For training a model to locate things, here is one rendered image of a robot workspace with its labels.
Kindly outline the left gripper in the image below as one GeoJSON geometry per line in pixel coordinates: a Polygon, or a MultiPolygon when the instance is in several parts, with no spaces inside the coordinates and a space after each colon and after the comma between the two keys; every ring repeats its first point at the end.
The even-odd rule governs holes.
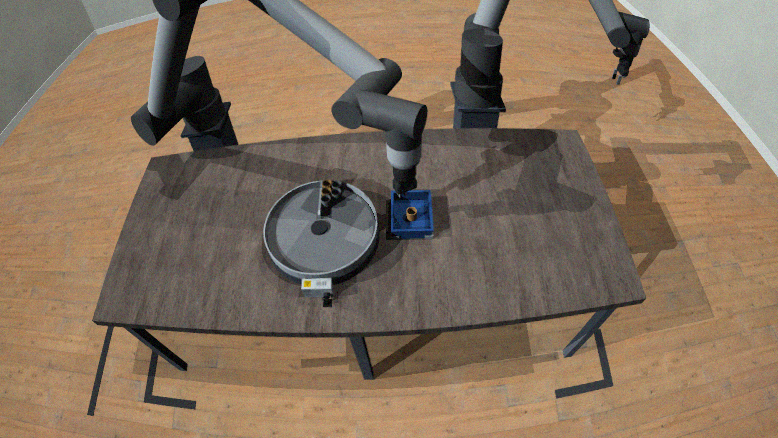
{"type": "Polygon", "coordinates": [[[614,72],[613,72],[613,75],[612,75],[612,79],[615,79],[616,75],[617,75],[617,70],[621,74],[621,75],[618,76],[616,85],[620,85],[622,77],[626,78],[626,76],[628,76],[629,68],[632,65],[633,58],[638,55],[640,47],[641,47],[641,45],[637,46],[637,45],[633,45],[633,44],[629,43],[627,46],[625,46],[625,47],[623,47],[621,49],[618,49],[617,47],[616,47],[616,49],[613,49],[613,54],[616,57],[620,58],[619,59],[619,64],[617,66],[617,69],[614,69],[614,72]]]}

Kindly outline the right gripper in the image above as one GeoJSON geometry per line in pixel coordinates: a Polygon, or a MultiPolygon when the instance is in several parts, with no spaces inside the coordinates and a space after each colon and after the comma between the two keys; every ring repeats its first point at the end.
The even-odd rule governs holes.
{"type": "Polygon", "coordinates": [[[392,164],[389,163],[393,166],[393,188],[399,198],[402,197],[402,193],[404,196],[407,196],[407,191],[417,188],[415,166],[419,164],[418,162],[422,156],[422,142],[418,148],[407,152],[393,150],[387,145],[387,142],[386,146],[387,158],[392,164]]]}

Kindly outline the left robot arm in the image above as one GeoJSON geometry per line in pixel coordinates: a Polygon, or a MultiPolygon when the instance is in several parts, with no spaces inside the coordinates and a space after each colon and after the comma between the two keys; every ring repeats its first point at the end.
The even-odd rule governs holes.
{"type": "MultiPolygon", "coordinates": [[[[503,39],[498,35],[498,28],[509,1],[481,0],[477,12],[465,21],[454,92],[460,102],[470,107],[491,108],[500,102],[503,39]]],[[[639,46],[647,37],[648,19],[619,12],[612,0],[589,2],[613,46],[623,48],[629,43],[639,46]]]]}

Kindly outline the blue open crate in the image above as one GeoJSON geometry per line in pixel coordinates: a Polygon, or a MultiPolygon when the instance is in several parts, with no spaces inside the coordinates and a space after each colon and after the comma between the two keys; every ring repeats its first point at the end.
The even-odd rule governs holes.
{"type": "Polygon", "coordinates": [[[432,235],[433,215],[431,190],[410,190],[407,196],[399,198],[391,191],[391,233],[399,239],[424,238],[432,235]],[[417,219],[408,221],[406,211],[409,207],[417,209],[417,219]]]}

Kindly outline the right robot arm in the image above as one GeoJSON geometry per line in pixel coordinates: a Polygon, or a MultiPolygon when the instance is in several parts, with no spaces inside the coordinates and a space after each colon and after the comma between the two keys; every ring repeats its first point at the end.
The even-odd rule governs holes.
{"type": "MultiPolygon", "coordinates": [[[[131,116],[135,131],[151,146],[182,118],[186,128],[197,133],[214,127],[225,115],[204,57],[185,59],[199,7],[206,1],[153,0],[160,15],[149,99],[131,116]]],[[[249,1],[355,80],[332,105],[340,125],[384,130],[387,145],[400,152],[421,145],[427,106],[388,96],[402,78],[396,62],[377,59],[300,0],[249,1]]]]}

